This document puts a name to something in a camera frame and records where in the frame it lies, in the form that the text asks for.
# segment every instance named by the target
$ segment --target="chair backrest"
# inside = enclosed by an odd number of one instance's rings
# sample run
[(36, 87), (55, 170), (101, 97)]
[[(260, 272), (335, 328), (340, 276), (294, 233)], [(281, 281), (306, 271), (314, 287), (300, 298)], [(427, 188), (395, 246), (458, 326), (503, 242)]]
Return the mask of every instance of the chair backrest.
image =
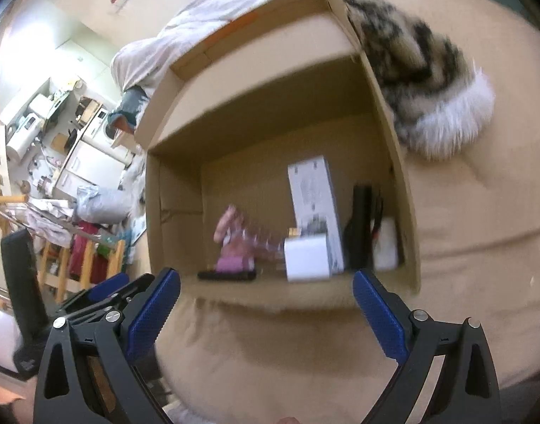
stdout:
[(3, 270), (12, 310), (25, 343), (36, 339), (49, 323), (36, 279), (36, 255), (26, 229), (0, 240)]

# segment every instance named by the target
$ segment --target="cardboard box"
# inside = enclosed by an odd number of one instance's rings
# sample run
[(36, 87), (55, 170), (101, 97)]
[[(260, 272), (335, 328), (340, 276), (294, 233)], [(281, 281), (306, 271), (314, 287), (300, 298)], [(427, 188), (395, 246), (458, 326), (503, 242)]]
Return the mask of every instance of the cardboard box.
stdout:
[(203, 282), (215, 225), (236, 204), (270, 230), (295, 225), (288, 165), (323, 155), (340, 228), (355, 183), (379, 186), (397, 219), (403, 262), (379, 277), (419, 290), (415, 217), (401, 149), (378, 84), (340, 0), (273, 0), (177, 61), (136, 131), (149, 151), (146, 215), (152, 269), (179, 271), (184, 293), (253, 307), (354, 307), (352, 273), (288, 284)]

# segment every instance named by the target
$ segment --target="white charger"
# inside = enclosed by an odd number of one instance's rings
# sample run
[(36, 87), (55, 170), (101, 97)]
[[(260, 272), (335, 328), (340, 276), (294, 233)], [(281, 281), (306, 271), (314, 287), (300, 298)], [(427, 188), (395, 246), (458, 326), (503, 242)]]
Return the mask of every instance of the white charger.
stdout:
[(326, 234), (290, 237), (283, 253), (289, 282), (331, 278), (331, 253)]
[(398, 267), (398, 230), (395, 218), (384, 217), (378, 238), (372, 247), (375, 271), (391, 271)]

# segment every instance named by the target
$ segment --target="pink toy figure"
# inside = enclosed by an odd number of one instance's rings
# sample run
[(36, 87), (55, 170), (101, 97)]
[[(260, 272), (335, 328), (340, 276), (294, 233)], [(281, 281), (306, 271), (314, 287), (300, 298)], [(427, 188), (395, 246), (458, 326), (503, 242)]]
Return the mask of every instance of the pink toy figure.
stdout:
[(283, 239), (275, 240), (262, 228), (249, 224), (233, 205), (221, 216), (213, 240), (222, 245), (216, 271), (249, 271), (254, 268), (254, 259), (271, 262), (283, 259)]

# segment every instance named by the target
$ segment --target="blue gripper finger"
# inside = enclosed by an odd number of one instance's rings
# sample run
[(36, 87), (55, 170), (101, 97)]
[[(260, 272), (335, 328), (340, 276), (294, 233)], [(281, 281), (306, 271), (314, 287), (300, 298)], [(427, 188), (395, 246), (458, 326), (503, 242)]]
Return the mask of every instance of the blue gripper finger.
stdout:
[(361, 271), (354, 274), (353, 294), (386, 357), (395, 359), (399, 364), (404, 363), (409, 351), (403, 327)]
[(152, 349), (167, 317), (179, 298), (181, 282), (174, 270), (169, 270), (147, 296), (146, 303), (128, 326), (125, 356), (133, 364)]
[(119, 288), (124, 287), (128, 283), (128, 280), (128, 276), (123, 272), (115, 274), (113, 277), (93, 287), (87, 294), (87, 298), (93, 303), (103, 301), (107, 296), (113, 294)]

